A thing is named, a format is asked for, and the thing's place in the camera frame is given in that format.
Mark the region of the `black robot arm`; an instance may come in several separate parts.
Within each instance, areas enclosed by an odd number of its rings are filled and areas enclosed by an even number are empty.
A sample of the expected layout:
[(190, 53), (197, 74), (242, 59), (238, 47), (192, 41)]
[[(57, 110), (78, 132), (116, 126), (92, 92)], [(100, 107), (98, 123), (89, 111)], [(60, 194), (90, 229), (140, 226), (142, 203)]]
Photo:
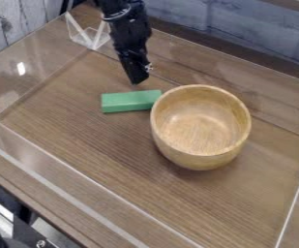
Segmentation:
[(150, 78), (148, 41), (152, 36), (145, 0), (96, 0), (110, 27), (114, 49), (134, 85)]

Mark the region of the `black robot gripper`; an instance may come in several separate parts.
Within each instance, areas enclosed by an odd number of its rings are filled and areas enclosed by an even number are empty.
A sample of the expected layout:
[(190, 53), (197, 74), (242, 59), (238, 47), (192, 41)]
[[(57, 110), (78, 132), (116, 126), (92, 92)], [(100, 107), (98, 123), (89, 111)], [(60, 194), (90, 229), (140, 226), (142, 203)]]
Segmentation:
[(106, 22), (126, 75), (138, 85), (150, 77), (152, 70), (148, 57), (152, 28), (146, 5), (106, 4)]

